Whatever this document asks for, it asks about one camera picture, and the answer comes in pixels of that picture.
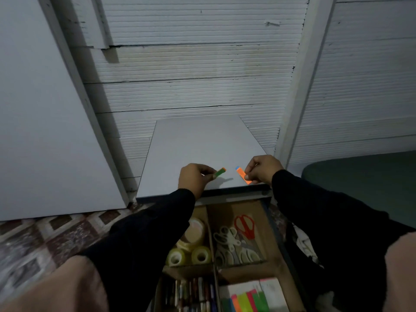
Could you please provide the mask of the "cardboard drawer organiser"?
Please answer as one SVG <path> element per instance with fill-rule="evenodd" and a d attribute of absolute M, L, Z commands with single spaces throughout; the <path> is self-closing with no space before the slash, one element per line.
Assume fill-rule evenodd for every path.
<path fill-rule="evenodd" d="M 195 207 L 151 312 L 306 312 L 259 200 Z"/>

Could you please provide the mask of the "red-handled scissors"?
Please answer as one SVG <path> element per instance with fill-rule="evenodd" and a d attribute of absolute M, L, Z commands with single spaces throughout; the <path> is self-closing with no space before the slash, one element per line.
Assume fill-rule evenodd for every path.
<path fill-rule="evenodd" d="M 237 215 L 234 218 L 234 227 L 248 240 L 255 240 L 255 221 L 249 215 Z"/>

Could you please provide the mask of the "row of pens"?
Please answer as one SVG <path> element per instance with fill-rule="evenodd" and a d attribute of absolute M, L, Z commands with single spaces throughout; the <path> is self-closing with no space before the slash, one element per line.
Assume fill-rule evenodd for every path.
<path fill-rule="evenodd" d="M 188 279 L 164 277 L 155 308 L 160 312 L 221 312 L 214 275 Z"/>

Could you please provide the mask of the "person's right leg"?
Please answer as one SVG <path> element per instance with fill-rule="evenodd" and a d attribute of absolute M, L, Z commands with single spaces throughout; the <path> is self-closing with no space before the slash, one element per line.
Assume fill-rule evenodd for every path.
<path fill-rule="evenodd" d="M 383 312 L 416 312 L 416 232 L 390 245 L 385 262 L 387 294 Z"/>

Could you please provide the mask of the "person's left leg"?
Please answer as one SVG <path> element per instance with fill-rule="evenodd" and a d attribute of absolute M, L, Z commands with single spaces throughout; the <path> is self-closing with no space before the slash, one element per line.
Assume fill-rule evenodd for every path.
<path fill-rule="evenodd" d="M 109 312 L 109 304 L 96 267 L 76 255 L 0 312 Z"/>

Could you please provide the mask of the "white upright post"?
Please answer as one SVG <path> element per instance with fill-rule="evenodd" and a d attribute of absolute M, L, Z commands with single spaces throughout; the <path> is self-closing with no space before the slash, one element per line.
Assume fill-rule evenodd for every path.
<path fill-rule="evenodd" d="M 309 0 L 274 156 L 287 167 L 336 0 Z"/>

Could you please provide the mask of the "person's right hand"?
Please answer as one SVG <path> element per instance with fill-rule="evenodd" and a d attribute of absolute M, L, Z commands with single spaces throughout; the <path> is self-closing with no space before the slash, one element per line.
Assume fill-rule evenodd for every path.
<path fill-rule="evenodd" d="M 248 163 L 245 173 L 251 178 L 256 178 L 259 183 L 272 185 L 272 178 L 275 173 L 283 170 L 281 162 L 272 155 L 254 156 Z"/>

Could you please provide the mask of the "person's left hand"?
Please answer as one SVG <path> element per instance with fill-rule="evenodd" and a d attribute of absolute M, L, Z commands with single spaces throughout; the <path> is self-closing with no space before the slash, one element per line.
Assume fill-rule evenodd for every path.
<path fill-rule="evenodd" d="M 202 176 L 215 172 L 215 169 L 207 165 L 190 163 L 180 170 L 178 189 L 189 190 L 194 195 L 195 200 L 198 200 L 208 184 L 203 182 Z"/>

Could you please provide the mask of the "neon sticky flags pad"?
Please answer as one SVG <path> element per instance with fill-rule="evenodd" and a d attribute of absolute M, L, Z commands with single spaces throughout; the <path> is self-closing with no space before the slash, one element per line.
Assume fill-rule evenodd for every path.
<path fill-rule="evenodd" d="M 277 278 L 264 278 L 218 288 L 223 312 L 289 312 Z"/>

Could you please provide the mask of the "person's right forearm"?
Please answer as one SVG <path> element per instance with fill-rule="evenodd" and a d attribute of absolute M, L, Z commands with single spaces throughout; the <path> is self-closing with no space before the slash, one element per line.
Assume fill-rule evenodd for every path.
<path fill-rule="evenodd" d="M 383 312 L 387 250 L 416 230 L 285 170 L 273 175 L 272 188 L 282 213 L 309 236 L 337 303 L 349 312 Z"/>

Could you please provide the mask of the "large white leaning panel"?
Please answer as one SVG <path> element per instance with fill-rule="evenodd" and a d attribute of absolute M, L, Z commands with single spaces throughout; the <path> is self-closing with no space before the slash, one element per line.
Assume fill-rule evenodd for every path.
<path fill-rule="evenodd" d="M 128 204 L 50 0 L 0 0 L 0 221 Z"/>

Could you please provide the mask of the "white foam strip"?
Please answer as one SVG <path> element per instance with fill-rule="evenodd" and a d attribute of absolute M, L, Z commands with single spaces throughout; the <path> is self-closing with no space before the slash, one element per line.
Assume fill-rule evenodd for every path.
<path fill-rule="evenodd" d="M 75 11 L 74 24 L 78 25 L 80 46 L 106 50 L 110 48 L 111 37 L 101 0 L 71 0 Z"/>

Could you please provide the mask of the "person's left forearm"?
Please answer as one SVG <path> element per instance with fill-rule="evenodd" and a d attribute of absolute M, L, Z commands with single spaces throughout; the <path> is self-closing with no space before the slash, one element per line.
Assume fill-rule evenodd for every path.
<path fill-rule="evenodd" d="M 178 189 L 116 222 L 105 238 L 78 253 L 100 275 L 109 312 L 146 312 L 168 253 L 189 227 L 194 206 L 194 194 Z"/>

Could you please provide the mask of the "person's leg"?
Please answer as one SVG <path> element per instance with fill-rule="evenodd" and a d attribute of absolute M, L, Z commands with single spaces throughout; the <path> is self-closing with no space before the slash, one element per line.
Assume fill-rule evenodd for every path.
<path fill-rule="evenodd" d="M 0 312 L 109 312 L 109 304 L 96 267 L 76 255 Z"/>
<path fill-rule="evenodd" d="M 385 262 L 387 294 L 383 312 L 416 312 L 416 232 L 390 245 Z"/>

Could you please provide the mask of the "large tan tape roll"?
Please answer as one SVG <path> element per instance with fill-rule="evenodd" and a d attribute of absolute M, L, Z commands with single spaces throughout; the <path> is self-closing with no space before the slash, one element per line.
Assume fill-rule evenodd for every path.
<path fill-rule="evenodd" d="M 179 239 L 178 243 L 189 247 L 201 246 L 205 239 L 206 225 L 196 217 L 189 219 L 189 226 Z"/>

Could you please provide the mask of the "white-handled scissors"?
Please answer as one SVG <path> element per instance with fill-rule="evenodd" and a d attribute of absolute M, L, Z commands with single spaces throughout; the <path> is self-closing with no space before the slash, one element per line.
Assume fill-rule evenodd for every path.
<path fill-rule="evenodd" d="M 241 246 L 241 241 L 238 238 L 238 232 L 233 226 L 221 226 L 219 232 L 213 233 L 214 240 L 226 250 L 234 252 L 236 246 Z"/>
<path fill-rule="evenodd" d="M 230 252 L 224 247 L 218 246 L 215 251 L 214 262 L 217 267 L 231 267 L 262 262 L 262 257 L 254 250 L 241 248 L 241 250 Z"/>

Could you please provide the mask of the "dark green mattress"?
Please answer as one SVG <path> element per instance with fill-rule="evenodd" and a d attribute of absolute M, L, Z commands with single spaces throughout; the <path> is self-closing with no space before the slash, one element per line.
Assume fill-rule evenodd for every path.
<path fill-rule="evenodd" d="M 303 169 L 302 178 L 416 229 L 416 151 L 315 162 Z"/>

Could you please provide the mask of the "white patterned cloth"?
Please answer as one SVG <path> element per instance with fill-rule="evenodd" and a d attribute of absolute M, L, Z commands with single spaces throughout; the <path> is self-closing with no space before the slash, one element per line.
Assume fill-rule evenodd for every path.
<path fill-rule="evenodd" d="M 320 262 L 309 236 L 298 226 L 291 224 L 290 238 L 289 240 L 295 244 L 295 246 L 304 254 L 307 258 L 311 259 L 312 262 L 317 264 L 319 267 L 324 268 Z"/>

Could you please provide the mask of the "clear yellowish tape roll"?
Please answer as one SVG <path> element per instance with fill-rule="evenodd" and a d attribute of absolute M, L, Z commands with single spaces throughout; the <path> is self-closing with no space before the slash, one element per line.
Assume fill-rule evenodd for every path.
<path fill-rule="evenodd" d="M 177 246 L 179 249 L 182 249 L 184 252 L 189 252 L 189 253 L 192 253 L 192 252 L 193 252 L 193 250 L 194 250 L 196 247 L 198 247 L 198 243 L 197 243 L 197 242 L 185 242 L 185 241 L 179 240 L 179 241 L 176 243 L 176 246 Z"/>
<path fill-rule="evenodd" d="M 198 246 L 191 252 L 193 265 L 204 265 L 212 262 L 211 250 L 206 246 Z"/>
<path fill-rule="evenodd" d="M 173 248 L 166 258 L 168 267 L 184 266 L 187 263 L 187 253 L 180 248 Z"/>

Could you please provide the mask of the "orange sticky tab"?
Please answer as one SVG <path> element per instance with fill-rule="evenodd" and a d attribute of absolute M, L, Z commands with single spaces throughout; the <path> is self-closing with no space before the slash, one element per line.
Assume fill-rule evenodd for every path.
<path fill-rule="evenodd" d="M 237 166 L 236 167 L 236 172 L 237 172 L 237 174 L 243 179 L 243 181 L 247 184 L 247 185 L 250 185 L 251 183 L 252 183 L 252 181 L 251 180 L 248 180 L 248 179 L 246 179 L 246 173 L 244 172 L 244 170 L 241 168 L 241 167 L 239 167 L 239 166 Z"/>

